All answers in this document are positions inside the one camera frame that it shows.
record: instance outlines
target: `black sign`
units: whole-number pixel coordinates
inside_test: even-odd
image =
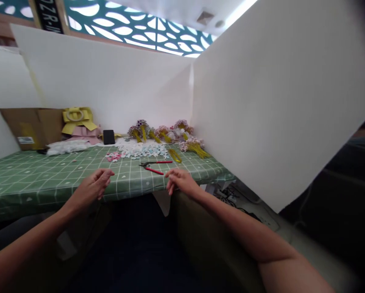
[[[60,22],[59,14],[55,0],[34,0],[36,4],[37,14],[43,30],[52,31],[55,33],[63,32],[62,23]]]

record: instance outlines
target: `white foam board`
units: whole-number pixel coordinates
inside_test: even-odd
[[[0,47],[0,108],[41,107],[21,55]],[[20,148],[0,114],[0,158]]]
[[[48,107],[90,107],[103,129],[125,133],[190,119],[191,58],[11,25]]]
[[[342,0],[259,0],[194,63],[192,123],[279,212],[365,120],[365,18]]]

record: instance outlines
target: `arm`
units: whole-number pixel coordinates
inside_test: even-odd
[[[101,199],[112,175],[111,170],[99,169],[85,178],[58,212],[0,251],[0,291],[31,256],[65,230],[70,220]]]
[[[166,177],[169,195],[179,187],[225,223],[258,262],[268,292],[334,292],[300,253],[267,226],[205,192],[186,171],[170,170]]]

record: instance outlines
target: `pliers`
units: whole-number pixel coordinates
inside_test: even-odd
[[[148,166],[148,165],[150,165],[150,164],[168,164],[168,163],[173,163],[173,161],[145,162],[145,163],[141,163],[139,166],[141,166],[141,167],[145,168],[145,169],[146,169],[146,170],[148,170],[148,171],[152,171],[152,172],[157,173],[157,174],[159,174],[159,175],[163,175],[163,173],[162,173],[162,172],[157,171],[157,170],[154,170],[154,169],[151,169],[151,168],[149,168],[149,167],[147,167],[147,166]]]

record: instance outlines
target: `ceiling vent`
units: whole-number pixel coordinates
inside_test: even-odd
[[[203,11],[202,14],[200,14],[197,22],[203,25],[208,25],[208,23],[214,18],[214,15],[212,13]]]

